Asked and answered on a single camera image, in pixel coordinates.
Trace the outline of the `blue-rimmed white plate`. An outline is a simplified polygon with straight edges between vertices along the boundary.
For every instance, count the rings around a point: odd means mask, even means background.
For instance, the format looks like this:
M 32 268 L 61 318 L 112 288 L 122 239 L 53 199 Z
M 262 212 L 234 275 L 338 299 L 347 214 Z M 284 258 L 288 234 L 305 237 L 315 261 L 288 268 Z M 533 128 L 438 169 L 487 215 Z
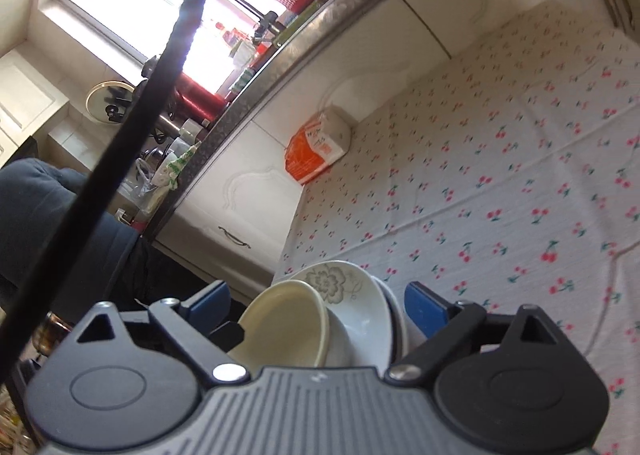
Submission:
M 404 305 L 397 299 L 390 287 L 376 276 L 372 276 L 372 279 L 375 280 L 378 287 L 380 287 L 384 293 L 388 308 L 390 308 L 390 315 L 392 316 L 394 339 L 390 364 L 393 364 L 413 350 L 413 346 L 411 345 L 411 332 L 416 331 L 416 327 L 414 327 L 412 323 L 407 322 Z

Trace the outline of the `large floral white plate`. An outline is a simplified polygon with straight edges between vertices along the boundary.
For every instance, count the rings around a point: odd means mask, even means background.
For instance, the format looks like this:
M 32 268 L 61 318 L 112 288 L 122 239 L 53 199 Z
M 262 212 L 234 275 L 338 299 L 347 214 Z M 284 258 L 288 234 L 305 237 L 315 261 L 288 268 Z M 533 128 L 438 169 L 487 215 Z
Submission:
M 352 345 L 352 364 L 383 375 L 392 365 L 394 334 L 390 308 L 372 276 L 356 264 L 335 260 L 305 267 L 290 278 L 314 287 L 340 319 Z

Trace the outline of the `cream bowl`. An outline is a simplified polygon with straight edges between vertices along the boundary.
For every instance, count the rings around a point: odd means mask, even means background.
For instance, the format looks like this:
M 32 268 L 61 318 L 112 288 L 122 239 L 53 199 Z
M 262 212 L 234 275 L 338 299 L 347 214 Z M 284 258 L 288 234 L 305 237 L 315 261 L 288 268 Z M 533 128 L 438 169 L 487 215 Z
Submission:
M 257 374 L 265 366 L 320 367 L 329 352 L 329 314 L 317 290 L 285 281 L 261 293 L 239 319 L 244 339 L 232 360 Z

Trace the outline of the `cherry print tablecloth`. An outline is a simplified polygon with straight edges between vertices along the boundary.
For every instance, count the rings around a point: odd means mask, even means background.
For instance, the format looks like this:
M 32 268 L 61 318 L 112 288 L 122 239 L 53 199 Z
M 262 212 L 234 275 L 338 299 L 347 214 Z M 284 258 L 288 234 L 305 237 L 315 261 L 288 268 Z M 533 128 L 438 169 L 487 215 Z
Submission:
M 329 260 L 540 305 L 608 388 L 598 450 L 637 453 L 638 45 L 548 1 L 397 94 L 306 186 L 276 275 Z

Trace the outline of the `orange white packet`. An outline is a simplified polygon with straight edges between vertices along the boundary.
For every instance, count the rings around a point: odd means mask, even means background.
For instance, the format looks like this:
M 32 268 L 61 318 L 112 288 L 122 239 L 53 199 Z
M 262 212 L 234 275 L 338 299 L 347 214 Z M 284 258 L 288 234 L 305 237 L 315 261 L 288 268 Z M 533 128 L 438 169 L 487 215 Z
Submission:
M 326 171 L 349 150 L 352 128 L 333 108 L 310 117 L 288 142 L 286 172 L 301 186 Z

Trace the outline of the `red thermos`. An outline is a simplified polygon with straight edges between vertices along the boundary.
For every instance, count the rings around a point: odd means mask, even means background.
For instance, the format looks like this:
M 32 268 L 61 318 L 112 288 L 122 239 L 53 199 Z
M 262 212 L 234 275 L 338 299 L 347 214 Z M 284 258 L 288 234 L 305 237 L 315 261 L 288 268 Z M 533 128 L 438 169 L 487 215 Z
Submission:
M 178 77 L 175 91 L 180 110 L 203 127 L 215 123 L 228 104 L 225 98 L 208 91 L 184 73 Z

